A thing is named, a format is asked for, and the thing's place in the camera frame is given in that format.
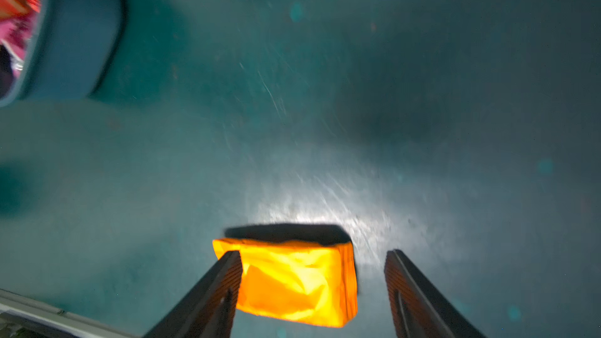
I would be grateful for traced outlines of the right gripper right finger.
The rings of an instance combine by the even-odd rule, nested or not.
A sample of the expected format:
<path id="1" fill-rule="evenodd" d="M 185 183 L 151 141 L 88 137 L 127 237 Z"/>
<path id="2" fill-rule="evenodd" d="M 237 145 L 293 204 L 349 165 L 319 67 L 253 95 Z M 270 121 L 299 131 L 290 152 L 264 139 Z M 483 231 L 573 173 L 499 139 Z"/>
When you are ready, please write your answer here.
<path id="1" fill-rule="evenodd" d="M 387 252 L 383 272 L 397 337 L 485 338 L 401 250 Z"/>

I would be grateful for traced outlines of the orange foil tea bag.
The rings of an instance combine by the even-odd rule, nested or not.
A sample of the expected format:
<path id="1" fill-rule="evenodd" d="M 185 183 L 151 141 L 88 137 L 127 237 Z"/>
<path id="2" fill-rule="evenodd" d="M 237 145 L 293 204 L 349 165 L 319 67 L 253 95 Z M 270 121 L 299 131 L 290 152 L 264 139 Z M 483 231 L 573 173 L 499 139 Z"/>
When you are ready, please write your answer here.
<path id="1" fill-rule="evenodd" d="M 270 243 L 216 239 L 217 258 L 237 251 L 243 273 L 237 309 L 245 313 L 329 328 L 358 314 L 358 281 L 351 242 Z"/>

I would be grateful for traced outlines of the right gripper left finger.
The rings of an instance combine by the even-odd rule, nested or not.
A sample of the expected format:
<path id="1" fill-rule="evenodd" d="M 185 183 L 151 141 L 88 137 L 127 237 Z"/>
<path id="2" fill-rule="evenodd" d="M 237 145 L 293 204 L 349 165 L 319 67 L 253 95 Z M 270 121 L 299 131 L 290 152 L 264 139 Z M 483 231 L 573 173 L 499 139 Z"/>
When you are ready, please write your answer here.
<path id="1" fill-rule="evenodd" d="M 229 338 L 242 274 L 239 251 L 226 252 L 145 336 Z"/>

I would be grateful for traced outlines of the pink tea bag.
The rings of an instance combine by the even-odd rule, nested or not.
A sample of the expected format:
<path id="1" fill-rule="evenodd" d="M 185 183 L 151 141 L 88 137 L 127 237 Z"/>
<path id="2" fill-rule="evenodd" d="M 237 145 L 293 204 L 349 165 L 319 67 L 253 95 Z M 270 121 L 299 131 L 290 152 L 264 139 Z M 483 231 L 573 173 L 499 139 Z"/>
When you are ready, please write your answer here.
<path id="1" fill-rule="evenodd" d="M 8 52 L 13 75 L 18 78 L 23 70 L 27 48 L 37 23 L 37 13 L 1 21 L 1 44 Z"/>

